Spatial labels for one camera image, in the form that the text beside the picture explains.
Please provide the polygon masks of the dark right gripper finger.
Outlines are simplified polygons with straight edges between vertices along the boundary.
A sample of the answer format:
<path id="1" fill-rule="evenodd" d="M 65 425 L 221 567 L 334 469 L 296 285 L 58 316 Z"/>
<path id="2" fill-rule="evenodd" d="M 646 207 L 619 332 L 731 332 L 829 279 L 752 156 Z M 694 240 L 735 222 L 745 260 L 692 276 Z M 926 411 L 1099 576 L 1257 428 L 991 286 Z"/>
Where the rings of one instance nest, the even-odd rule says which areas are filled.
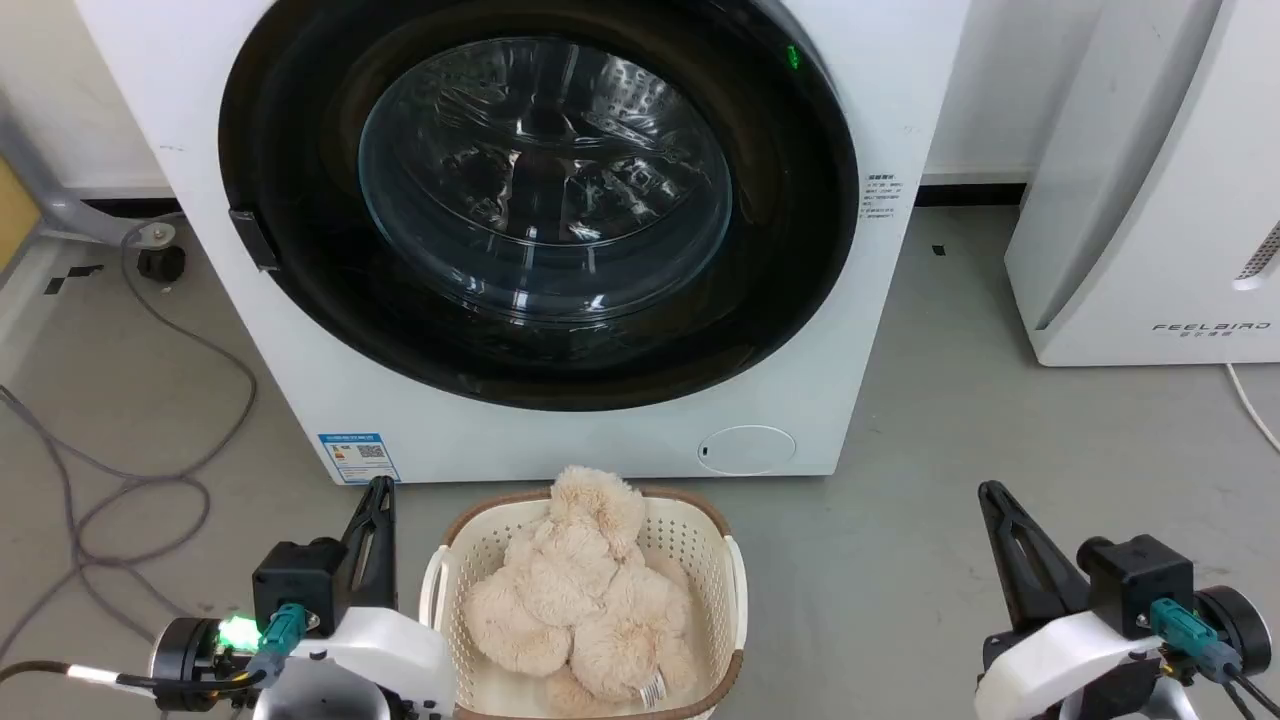
<path id="1" fill-rule="evenodd" d="M 1036 566 L 1043 588 L 1038 626 L 1043 626 L 1055 619 L 1085 611 L 1089 587 L 1073 561 L 1051 541 L 1037 521 L 1036 524 L 1039 527 L 1034 534 L 1036 547 L 1039 551 L 1039 561 Z"/>
<path id="2" fill-rule="evenodd" d="M 1027 634 L 1041 624 L 1039 527 L 1001 482 L 982 483 L 978 500 L 1012 630 Z"/>

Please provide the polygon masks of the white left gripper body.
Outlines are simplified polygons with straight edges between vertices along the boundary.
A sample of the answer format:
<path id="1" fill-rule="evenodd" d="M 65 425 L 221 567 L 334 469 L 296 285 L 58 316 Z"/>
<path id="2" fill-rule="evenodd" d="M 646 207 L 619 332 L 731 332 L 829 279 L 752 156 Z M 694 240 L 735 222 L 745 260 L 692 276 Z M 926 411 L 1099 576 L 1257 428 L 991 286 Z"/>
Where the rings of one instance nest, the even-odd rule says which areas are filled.
<path id="1" fill-rule="evenodd" d="M 256 719 L 451 719 L 457 673 L 444 637 L 393 609 L 355 607 L 303 639 L 262 691 Z"/>

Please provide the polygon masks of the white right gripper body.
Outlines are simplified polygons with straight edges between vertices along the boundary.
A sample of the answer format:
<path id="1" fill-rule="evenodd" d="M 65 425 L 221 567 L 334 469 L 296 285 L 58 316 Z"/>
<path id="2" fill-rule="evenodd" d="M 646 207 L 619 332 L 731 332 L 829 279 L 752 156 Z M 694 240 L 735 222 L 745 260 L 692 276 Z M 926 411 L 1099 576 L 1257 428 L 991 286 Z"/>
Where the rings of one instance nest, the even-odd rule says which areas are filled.
<path id="1" fill-rule="evenodd" d="M 1094 612 L 1060 618 L 1004 651 L 979 680 L 979 719 L 1032 719 L 1101 678 L 1132 653 L 1157 650 L 1157 635 L 1128 639 Z"/>

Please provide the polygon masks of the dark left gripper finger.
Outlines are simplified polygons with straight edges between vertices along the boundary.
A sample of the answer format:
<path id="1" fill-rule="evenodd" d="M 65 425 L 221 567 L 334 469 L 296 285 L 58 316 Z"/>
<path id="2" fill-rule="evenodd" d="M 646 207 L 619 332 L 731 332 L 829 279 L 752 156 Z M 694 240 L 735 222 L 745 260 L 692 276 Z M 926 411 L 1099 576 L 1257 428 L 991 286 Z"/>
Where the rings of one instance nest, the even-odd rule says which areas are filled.
<path id="1" fill-rule="evenodd" d="M 375 477 L 365 493 L 362 509 L 362 606 L 396 610 L 396 480 Z"/>
<path id="2" fill-rule="evenodd" d="M 348 521 L 342 542 L 347 550 L 342 577 L 349 606 L 379 601 L 379 480 L 371 482 Z"/>

